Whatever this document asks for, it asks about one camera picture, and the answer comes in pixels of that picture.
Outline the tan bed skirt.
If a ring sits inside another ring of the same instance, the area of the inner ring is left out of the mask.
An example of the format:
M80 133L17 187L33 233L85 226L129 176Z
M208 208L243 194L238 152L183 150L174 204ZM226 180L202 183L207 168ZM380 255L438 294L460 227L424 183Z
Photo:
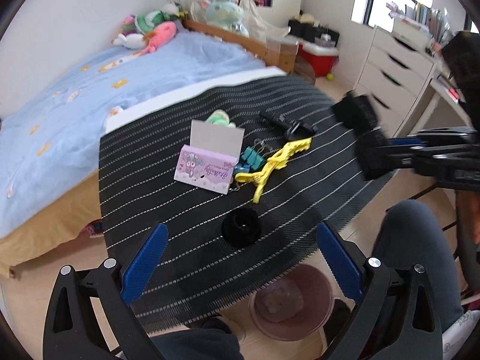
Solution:
M86 225L100 218L98 172L93 172L62 197L1 238L1 276L13 277L13 267L74 240Z

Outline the green striped plush toy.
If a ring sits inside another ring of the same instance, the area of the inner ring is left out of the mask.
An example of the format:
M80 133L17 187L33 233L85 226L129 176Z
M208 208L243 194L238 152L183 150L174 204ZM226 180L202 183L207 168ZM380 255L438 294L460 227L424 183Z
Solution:
M177 16L162 10L152 10L145 15L137 15L134 19L134 26L137 33L145 35L153 31L157 26L166 21L176 20Z

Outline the red cooler box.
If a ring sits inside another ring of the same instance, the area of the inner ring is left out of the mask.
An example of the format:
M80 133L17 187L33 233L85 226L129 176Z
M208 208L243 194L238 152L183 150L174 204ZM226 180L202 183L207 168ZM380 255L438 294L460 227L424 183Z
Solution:
M323 47L304 41L299 45L298 55L311 65L315 77L326 77L332 72L339 52L334 47Z

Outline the books on desk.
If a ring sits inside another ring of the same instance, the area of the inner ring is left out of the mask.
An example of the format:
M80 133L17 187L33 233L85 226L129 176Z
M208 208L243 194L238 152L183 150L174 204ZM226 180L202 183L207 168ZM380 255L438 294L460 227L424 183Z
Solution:
M419 2L414 8L406 6L405 10L400 10L394 2L385 6L393 19L393 35L415 50L438 55L454 36L446 10L432 9Z

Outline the wooden bed frame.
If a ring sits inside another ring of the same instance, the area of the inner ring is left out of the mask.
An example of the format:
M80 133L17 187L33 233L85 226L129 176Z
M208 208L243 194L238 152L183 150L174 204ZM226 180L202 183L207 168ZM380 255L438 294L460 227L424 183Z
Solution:
M245 37L208 24L199 23L191 19L183 19L182 24L187 30L203 33L211 37L217 37L227 43L237 44L255 55L258 59L261 59L266 66L280 68L287 74L292 74L294 72L295 55L269 49L265 43L257 41L256 39Z

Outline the white drawer cabinet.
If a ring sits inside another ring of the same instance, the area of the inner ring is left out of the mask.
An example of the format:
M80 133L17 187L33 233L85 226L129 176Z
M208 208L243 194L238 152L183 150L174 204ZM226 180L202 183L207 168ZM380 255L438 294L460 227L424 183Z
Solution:
M381 127L396 137L414 113L435 68L436 61L429 55L375 28L354 91L371 96Z

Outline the yellow plastic clip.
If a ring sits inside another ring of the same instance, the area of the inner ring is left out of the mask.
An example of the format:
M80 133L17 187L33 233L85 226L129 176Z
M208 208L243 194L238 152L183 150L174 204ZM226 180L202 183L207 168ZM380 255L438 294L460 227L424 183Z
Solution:
M258 204L270 175L274 171L286 167L290 158L298 152L309 150L311 144L311 137L298 141L290 141L269 157L260 171L253 173L239 173L235 175L234 179L240 184L253 183L256 186L256 191L251 201Z

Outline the black white-striped table mat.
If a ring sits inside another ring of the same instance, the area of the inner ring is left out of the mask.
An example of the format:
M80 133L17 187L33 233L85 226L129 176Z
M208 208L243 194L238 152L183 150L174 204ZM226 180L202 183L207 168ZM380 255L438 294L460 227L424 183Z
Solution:
M126 260L152 226L168 228L160 264L132 304L146 331L192 323L251 295L316 251L318 223L342 230L382 190L390 177L363 177L355 135L336 121L331 104L300 77L274 76L209 89L102 137L99 196L108 254ZM262 233L245 250L227 244L221 224L253 206L255 187L240 184L223 195L174 179L192 121L219 109L244 129L245 146L264 143L275 151L285 144L262 111L316 131L309 150L268 179L254 205Z

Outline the teal binder clip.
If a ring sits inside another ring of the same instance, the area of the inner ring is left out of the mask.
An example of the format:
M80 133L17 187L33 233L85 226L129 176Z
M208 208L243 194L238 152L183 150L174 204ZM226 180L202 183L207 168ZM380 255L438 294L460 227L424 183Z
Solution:
M258 172L264 164L265 159L253 147L248 146L240 156L241 162L245 166L249 166L253 172Z

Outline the light blue bed blanket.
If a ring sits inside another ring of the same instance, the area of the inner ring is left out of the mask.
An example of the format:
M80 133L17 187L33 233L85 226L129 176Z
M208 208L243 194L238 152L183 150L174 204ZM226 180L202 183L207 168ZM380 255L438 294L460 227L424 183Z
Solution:
M1 122L1 235L96 170L111 111L263 67L240 46L195 32L178 33L152 54L110 47L74 66Z

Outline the large teal unicorn plush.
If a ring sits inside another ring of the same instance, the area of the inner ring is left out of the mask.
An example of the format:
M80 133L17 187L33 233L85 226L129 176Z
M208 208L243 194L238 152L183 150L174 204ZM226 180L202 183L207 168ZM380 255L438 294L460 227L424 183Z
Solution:
M243 35L246 38L250 37L243 23L244 10L235 2L201 0L199 6L203 9L203 18L206 24Z

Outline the black clip tool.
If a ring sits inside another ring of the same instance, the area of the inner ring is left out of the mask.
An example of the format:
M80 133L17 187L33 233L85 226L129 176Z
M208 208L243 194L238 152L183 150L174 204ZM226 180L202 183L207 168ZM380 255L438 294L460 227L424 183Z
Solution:
M305 123L302 120L292 119L287 120L281 115L274 114L269 111L261 111L259 116L277 128L280 128L284 133L284 138L287 141L299 141L303 139L312 138L317 134L317 130L312 125Z

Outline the pink fish plush toy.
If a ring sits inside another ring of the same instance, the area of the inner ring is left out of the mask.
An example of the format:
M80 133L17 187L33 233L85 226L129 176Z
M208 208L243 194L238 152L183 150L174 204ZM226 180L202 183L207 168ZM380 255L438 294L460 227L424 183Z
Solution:
M173 21L165 21L159 24L142 37L145 47L140 51L136 51L135 55L145 55L156 52L158 48L175 37L176 31L176 24Z

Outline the black round lid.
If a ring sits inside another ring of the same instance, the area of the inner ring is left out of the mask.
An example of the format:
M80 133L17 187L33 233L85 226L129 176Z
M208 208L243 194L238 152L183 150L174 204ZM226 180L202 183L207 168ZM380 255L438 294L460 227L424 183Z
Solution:
M263 225L255 210L241 207L224 217L220 233L229 246L241 250L251 247L261 238Z

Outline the pink waste bin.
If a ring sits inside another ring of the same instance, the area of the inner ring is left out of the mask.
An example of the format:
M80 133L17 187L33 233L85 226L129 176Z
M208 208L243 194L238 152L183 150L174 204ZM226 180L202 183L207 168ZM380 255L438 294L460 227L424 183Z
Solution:
M300 341L322 328L332 314L334 294L327 276L300 264L249 299L255 326L277 341Z

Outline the toy blocks under bed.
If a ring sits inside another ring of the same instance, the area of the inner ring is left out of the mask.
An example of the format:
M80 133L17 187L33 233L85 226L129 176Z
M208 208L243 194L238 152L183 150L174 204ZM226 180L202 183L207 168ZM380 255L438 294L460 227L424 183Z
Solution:
M103 236L103 222L101 219L96 219L88 223L82 230L90 238L96 238Z

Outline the white tote bag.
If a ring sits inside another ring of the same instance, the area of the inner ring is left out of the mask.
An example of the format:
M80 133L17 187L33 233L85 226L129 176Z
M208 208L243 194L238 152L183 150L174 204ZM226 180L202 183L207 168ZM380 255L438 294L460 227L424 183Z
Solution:
M266 42L267 38L285 38L290 33L289 26L280 28L267 22L259 14L253 0L239 0L239 7L244 12L242 23L251 38Z

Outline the white bunny plush toy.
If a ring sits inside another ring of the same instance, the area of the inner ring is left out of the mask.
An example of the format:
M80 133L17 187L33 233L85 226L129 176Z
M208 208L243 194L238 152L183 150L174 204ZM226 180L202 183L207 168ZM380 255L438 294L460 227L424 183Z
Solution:
M140 33L131 33L128 35L119 33L117 37L112 40L112 45L116 47L125 47L130 50L140 50L146 47L146 40Z

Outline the purple cartoon card box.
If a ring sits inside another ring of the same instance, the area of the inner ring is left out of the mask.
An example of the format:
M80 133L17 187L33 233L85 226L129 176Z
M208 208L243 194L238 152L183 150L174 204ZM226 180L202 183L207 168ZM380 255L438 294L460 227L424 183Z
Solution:
M190 144L183 145L174 180L226 195L239 162L244 129L193 120Z

